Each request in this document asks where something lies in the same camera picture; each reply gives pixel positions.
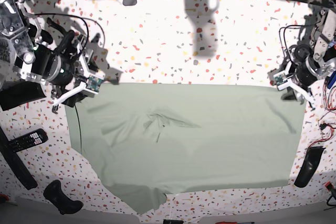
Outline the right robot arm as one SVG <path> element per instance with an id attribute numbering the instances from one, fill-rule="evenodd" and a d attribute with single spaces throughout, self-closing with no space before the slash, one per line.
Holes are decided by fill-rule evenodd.
<path id="1" fill-rule="evenodd" d="M 76 36 L 47 18 L 46 23 L 62 35 L 55 49 L 54 40 L 42 29 L 38 15 L 27 12 L 25 0 L 1 0 L 1 109 L 6 111 L 46 95 L 51 84 L 52 112 L 60 104 L 76 102 L 98 94 L 105 78 L 92 61 L 87 48 L 88 35 Z"/>

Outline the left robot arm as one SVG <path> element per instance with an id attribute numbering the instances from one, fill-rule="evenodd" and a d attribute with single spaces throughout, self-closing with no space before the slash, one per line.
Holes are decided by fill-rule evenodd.
<path id="1" fill-rule="evenodd" d="M 309 7 L 313 13 L 305 17 L 305 24 L 279 28 L 284 59 L 269 77 L 283 92 L 283 101 L 308 102 L 314 109 L 311 86 L 335 72 L 335 0 L 312 2 Z"/>

